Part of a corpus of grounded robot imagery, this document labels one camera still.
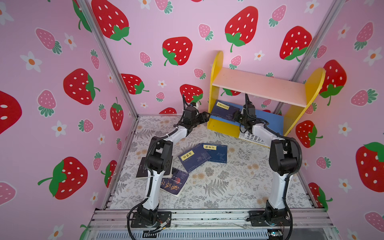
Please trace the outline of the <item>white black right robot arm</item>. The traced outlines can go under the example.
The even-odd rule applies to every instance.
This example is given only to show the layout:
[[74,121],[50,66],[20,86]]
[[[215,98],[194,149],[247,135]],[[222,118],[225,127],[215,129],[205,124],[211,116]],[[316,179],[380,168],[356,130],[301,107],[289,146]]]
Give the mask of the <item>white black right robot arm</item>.
[[291,210],[287,204],[290,179],[302,165],[302,150],[293,138],[285,137],[269,128],[269,122],[256,116],[252,102],[246,101],[243,111],[234,114],[234,120],[244,129],[270,144],[269,165],[274,172],[272,192],[262,214],[252,214],[248,222],[266,223],[274,226],[281,220],[292,223]]

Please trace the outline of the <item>white book black spanish text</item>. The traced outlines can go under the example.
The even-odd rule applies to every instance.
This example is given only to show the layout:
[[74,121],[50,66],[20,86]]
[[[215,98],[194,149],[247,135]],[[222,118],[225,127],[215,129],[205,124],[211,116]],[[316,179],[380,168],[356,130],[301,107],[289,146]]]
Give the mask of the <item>white book black spanish text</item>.
[[249,132],[240,133],[239,139],[242,139],[242,140],[245,140],[248,142],[252,142],[252,143],[267,147],[267,148],[269,148],[271,146],[271,142],[267,143],[263,139],[261,139],[260,137],[255,136]]

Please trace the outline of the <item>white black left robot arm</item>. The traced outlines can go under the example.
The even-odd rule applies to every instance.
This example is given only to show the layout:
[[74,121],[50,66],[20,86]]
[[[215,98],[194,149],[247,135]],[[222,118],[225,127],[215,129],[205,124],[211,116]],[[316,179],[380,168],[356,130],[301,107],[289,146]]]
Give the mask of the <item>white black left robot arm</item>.
[[130,210],[137,210],[135,220],[141,220],[146,225],[153,226],[157,222],[159,208],[159,194],[161,181],[165,175],[166,167],[173,160],[173,145],[186,138],[194,128],[210,119],[210,113],[200,113],[198,108],[190,104],[185,107],[183,114],[174,130],[163,137],[153,137],[149,149],[144,157],[144,167],[148,173],[146,195],[142,202]]

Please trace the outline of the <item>navy book yellow label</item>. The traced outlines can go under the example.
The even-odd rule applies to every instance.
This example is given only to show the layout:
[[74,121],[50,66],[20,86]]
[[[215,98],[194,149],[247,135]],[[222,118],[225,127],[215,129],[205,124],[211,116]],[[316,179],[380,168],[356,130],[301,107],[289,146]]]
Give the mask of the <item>navy book yellow label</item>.
[[222,120],[224,122],[235,122],[235,113],[239,112],[240,109],[229,103],[216,100],[214,107],[211,111],[211,118],[215,120]]
[[211,159],[211,155],[203,147],[203,144],[198,144],[190,150],[187,150],[185,153],[180,154],[178,159],[187,173],[190,174],[196,168],[209,161]]

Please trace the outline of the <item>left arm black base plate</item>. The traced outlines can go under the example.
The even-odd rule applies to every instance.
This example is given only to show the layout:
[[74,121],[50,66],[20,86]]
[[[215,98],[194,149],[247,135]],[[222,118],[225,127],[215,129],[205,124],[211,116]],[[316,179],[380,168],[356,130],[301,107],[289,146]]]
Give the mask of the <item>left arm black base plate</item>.
[[172,212],[155,212],[154,214],[134,213],[130,218],[131,228],[158,228],[171,226]]

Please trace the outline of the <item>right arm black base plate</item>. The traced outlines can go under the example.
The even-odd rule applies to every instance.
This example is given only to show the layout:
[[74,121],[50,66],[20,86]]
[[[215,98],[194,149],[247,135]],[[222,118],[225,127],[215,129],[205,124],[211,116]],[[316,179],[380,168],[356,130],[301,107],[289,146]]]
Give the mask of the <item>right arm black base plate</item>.
[[246,218],[253,227],[285,227],[291,225],[291,219],[286,210],[277,210],[271,212],[264,211],[249,211],[249,216]]

